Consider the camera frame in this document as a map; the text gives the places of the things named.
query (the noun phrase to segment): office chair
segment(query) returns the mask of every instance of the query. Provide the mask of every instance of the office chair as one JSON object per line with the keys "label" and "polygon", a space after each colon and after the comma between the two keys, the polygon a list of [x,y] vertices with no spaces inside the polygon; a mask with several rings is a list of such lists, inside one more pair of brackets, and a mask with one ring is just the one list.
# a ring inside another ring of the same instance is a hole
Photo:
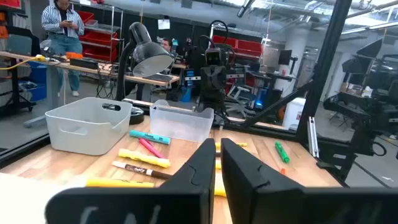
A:
{"label": "office chair", "polygon": [[233,100],[233,102],[225,103],[226,112],[238,111],[242,114],[243,118],[246,118],[247,114],[256,114],[253,110],[246,108],[256,99],[256,96],[252,94],[249,89],[239,86],[235,82],[228,92],[227,97]]}

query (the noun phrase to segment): wooden workbench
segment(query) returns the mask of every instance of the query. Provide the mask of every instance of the wooden workbench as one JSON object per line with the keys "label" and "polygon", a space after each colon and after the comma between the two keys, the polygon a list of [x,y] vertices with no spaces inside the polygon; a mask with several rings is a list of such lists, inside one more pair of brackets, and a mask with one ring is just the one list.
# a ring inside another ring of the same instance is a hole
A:
{"label": "wooden workbench", "polygon": [[[26,55],[19,55],[19,54],[12,54],[9,52],[5,51],[0,51],[0,56],[3,57],[9,57],[9,58],[16,58],[16,59],[21,59],[21,60],[28,60],[32,58],[31,56],[26,56]],[[104,64],[104,63],[99,63],[98,66],[100,67],[100,70],[95,70],[95,69],[90,69],[90,68],[83,68],[83,67],[78,67],[78,66],[73,66],[70,65],[68,62],[64,63],[58,63],[58,62],[39,62],[45,65],[55,65],[56,67],[59,68],[65,68],[69,70],[75,70],[79,72],[85,72],[85,73],[91,73],[91,74],[100,74],[102,76],[109,76],[110,75],[110,67],[111,64]],[[145,83],[145,84],[150,84],[150,85],[158,85],[158,86],[167,86],[169,83],[177,82],[180,80],[179,76],[172,75],[172,79],[169,82],[162,82],[162,81],[156,81],[156,80],[148,80],[145,78],[141,77],[132,77],[132,76],[124,76],[126,80],[130,80],[133,82],[138,82],[138,83]]]}
{"label": "wooden workbench", "polygon": [[[150,118],[146,116],[143,123],[131,126],[130,128],[149,133]],[[290,163],[284,164],[277,151],[274,149],[276,139],[215,129],[211,130],[209,137],[214,138],[216,142],[220,142],[221,138],[230,138],[234,142],[247,142],[248,147],[245,147],[247,151],[257,158],[260,158],[277,171],[284,168],[287,177],[306,187],[340,186],[327,171],[321,170],[316,166],[316,160],[299,143],[278,140],[282,143],[286,153],[290,157]],[[167,174],[174,174],[196,151],[199,145],[199,143],[178,139],[173,139],[170,145],[154,143],[155,148],[166,158],[170,159],[171,166],[168,169],[163,169],[158,166],[118,157],[120,148],[148,153],[147,149],[139,144],[137,138],[131,138],[127,133],[103,156],[87,156],[57,151],[50,146],[45,146],[15,163],[0,169],[0,172],[28,179],[40,180],[42,182],[50,182],[51,184],[68,184],[74,177],[83,174],[86,177],[107,177],[153,182],[155,186],[158,187],[163,183],[163,180],[113,167],[111,165],[112,161],[128,162],[136,166],[158,170]],[[216,171],[216,184],[222,184],[221,171],[219,170]],[[215,197],[213,214],[213,223],[232,223],[228,202],[224,197]],[[42,224],[42,222],[35,222],[33,220],[29,220],[29,223]]]}

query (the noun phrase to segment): floor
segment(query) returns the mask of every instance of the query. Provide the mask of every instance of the floor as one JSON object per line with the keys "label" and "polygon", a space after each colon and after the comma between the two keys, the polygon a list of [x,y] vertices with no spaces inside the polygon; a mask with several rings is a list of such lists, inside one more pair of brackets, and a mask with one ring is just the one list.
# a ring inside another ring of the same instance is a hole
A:
{"label": "floor", "polygon": [[[75,98],[72,97],[69,87],[67,86],[67,94],[65,98],[66,104],[89,96],[95,97],[96,87],[97,84],[93,83],[93,81],[82,79],[79,91],[80,96]],[[135,93],[133,92],[128,96],[128,98],[135,99]],[[63,99],[62,90],[60,95],[60,105],[63,104]],[[158,99],[165,99],[165,95],[154,94],[152,96],[152,102],[155,102]],[[169,104],[171,106],[192,109],[192,106],[195,106],[195,99],[193,99],[191,103],[169,102]],[[17,147],[25,142],[29,142],[34,138],[46,134],[46,125],[41,125],[31,129],[26,129],[22,125],[23,122],[28,119],[43,115],[46,110],[45,101],[41,101],[37,103],[37,106],[34,107],[34,110],[31,113],[28,111],[21,111],[21,113],[17,115],[0,118],[0,130],[2,131],[2,134],[0,135],[0,150],[1,148],[10,149]],[[329,138],[349,141],[354,131],[345,126],[345,124],[339,126],[342,122],[341,118],[334,118],[330,122],[329,119],[332,116],[333,112],[324,110],[322,104],[320,104],[315,116],[317,133]],[[396,159],[398,142],[392,141],[388,139],[388,137],[377,138],[376,141],[386,147],[387,154],[383,157],[358,155],[358,158],[356,159],[356,163],[358,163],[358,165],[354,164],[346,180],[346,183],[349,186],[383,187],[380,183],[382,182],[386,186],[398,187],[398,160]]]}

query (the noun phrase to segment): black metal frame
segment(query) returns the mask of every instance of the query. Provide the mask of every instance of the black metal frame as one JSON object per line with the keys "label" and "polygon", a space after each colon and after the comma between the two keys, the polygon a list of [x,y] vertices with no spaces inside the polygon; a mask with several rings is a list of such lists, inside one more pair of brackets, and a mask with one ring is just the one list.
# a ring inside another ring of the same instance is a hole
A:
{"label": "black metal frame", "polygon": [[[255,123],[257,122],[257,120],[259,120],[261,116],[266,114],[269,109],[266,109],[265,111],[261,112],[258,116],[256,116],[256,119],[250,119],[246,122],[238,124],[232,124],[232,123],[226,124],[225,125],[226,129],[258,134],[262,136],[270,136],[273,138],[285,139],[289,141],[296,141],[301,143],[303,147],[306,147],[308,149],[307,118],[310,116],[314,117],[317,111],[322,90],[325,86],[326,78],[331,66],[331,61],[335,54],[338,41],[340,39],[341,31],[343,30],[345,19],[347,17],[348,10],[351,6],[351,2],[352,0],[336,1],[335,8],[333,10],[333,14],[330,19],[330,25],[326,32],[325,40],[323,42],[323,46],[320,51],[318,66],[315,70],[313,81],[308,85],[302,86],[301,88],[296,90],[293,95],[289,95],[284,99],[282,99],[280,102],[277,102],[271,106],[271,107],[276,107],[281,105],[282,103],[286,104],[289,101],[293,100],[295,98],[294,96],[297,96],[298,94],[297,92],[301,93],[301,92],[306,92],[308,90],[306,104],[303,109],[302,118],[300,120],[297,132],[295,133],[293,131],[274,129],[274,128],[268,128],[256,125]],[[119,81],[119,84],[123,86],[123,79],[122,81]],[[135,105],[135,106],[142,108],[146,112],[146,114],[149,114],[149,107],[147,105]],[[42,137],[42,139],[36,139],[29,145],[21,146],[18,149],[14,149],[11,152],[9,152],[9,154],[7,155],[0,154],[0,164],[2,164],[2,162],[5,159],[11,159],[13,156],[21,155],[21,152],[34,151],[32,150],[33,149],[32,146],[37,146],[38,144],[43,144],[43,142],[46,143],[48,141],[49,137],[47,135]],[[354,160],[354,153],[350,151],[349,143],[344,141],[327,139],[327,138],[318,138],[318,144],[320,145],[321,149],[321,154],[320,154],[321,160],[329,162],[331,164],[340,163],[342,165],[344,171],[343,173],[338,172],[338,170],[336,169],[328,169],[327,167],[324,168],[326,168],[331,173],[331,175],[333,175],[337,179],[337,181],[339,181],[343,186],[346,186],[343,180],[345,180],[345,177],[349,169],[351,168]],[[335,152],[328,153],[327,151],[329,149],[337,149],[337,150]],[[342,155],[341,158],[335,158],[336,154]]]}

